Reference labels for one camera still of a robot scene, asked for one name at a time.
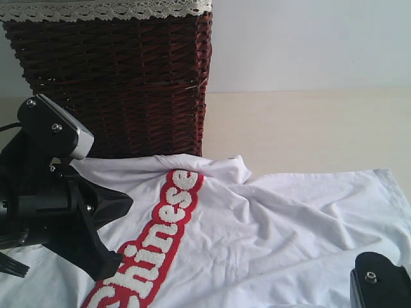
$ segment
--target lace trim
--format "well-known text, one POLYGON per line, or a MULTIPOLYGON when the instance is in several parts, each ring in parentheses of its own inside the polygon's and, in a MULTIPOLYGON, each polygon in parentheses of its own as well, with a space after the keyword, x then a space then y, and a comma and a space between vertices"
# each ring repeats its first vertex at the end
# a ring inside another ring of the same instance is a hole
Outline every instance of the lace trim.
POLYGON ((212 0, 98 0, 65 3, 0 3, 0 21, 103 21, 202 15, 212 0))

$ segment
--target wicker basket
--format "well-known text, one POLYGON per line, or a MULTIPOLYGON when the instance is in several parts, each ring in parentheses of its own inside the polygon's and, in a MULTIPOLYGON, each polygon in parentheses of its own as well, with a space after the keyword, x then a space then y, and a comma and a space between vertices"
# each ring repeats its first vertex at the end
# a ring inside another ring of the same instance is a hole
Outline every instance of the wicker basket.
POLYGON ((211 19, 205 13, 3 28, 33 92, 93 132, 91 157, 201 155, 211 19))

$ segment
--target white background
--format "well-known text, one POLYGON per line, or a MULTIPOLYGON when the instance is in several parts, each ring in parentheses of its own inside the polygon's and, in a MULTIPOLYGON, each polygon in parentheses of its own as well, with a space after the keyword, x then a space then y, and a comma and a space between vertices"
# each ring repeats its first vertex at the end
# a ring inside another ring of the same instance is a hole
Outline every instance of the white background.
MULTIPOLYGON (((409 0, 214 0, 209 92, 411 86, 409 0)), ((0 30, 0 96, 28 96, 0 30)))

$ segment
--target white t-shirt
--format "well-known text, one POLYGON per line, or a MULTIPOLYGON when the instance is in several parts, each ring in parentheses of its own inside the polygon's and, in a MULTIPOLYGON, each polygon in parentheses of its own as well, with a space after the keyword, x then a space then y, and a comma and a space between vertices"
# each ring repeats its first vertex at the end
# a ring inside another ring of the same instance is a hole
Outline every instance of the white t-shirt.
POLYGON ((124 263, 96 284, 42 246, 14 249, 30 270, 0 274, 1 307, 349 308, 357 255, 411 263, 411 208, 386 169, 249 181, 241 157, 188 155, 75 168, 134 199, 99 230, 124 263))

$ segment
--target screw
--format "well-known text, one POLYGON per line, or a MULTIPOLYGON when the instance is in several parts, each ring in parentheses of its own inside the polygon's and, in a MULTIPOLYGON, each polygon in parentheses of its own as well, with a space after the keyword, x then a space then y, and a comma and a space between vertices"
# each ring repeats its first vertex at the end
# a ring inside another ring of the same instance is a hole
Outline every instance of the screw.
POLYGON ((63 126, 61 124, 55 123, 55 124, 53 124, 51 129, 53 130, 54 133, 59 133, 63 130, 63 126))
POLYGON ((375 275, 375 273, 369 271, 365 276, 365 280, 370 284, 376 284, 377 283, 377 275, 375 275))
POLYGON ((28 99, 26 102, 26 105, 28 106, 28 108, 33 108, 37 106, 36 101, 32 100, 32 99, 28 99))

